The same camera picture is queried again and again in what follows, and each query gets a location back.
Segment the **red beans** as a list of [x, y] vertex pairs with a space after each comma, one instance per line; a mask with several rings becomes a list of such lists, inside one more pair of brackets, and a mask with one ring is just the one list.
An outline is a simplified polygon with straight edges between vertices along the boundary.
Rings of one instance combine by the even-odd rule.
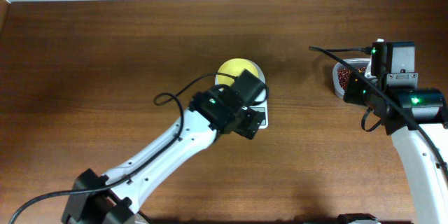
[[346, 90], [351, 75], [352, 72], [349, 69], [339, 68], [336, 71], [336, 77], [337, 77], [336, 87], [342, 90]]

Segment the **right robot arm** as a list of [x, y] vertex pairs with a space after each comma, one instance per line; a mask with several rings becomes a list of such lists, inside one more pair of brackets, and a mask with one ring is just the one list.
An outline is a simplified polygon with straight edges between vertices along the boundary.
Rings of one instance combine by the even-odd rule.
[[377, 40], [368, 52], [364, 79], [351, 75], [343, 100], [379, 117], [404, 167], [418, 222], [446, 223], [446, 99], [418, 86], [413, 42]]

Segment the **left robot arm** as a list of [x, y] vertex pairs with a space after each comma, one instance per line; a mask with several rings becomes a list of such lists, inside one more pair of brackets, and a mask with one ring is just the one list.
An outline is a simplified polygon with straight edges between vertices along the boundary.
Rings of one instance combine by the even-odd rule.
[[245, 70], [231, 85], [196, 93], [179, 119], [156, 140], [101, 176], [91, 169], [74, 182], [63, 223], [134, 223], [151, 193], [186, 160], [232, 132], [252, 139], [265, 120], [264, 78]]

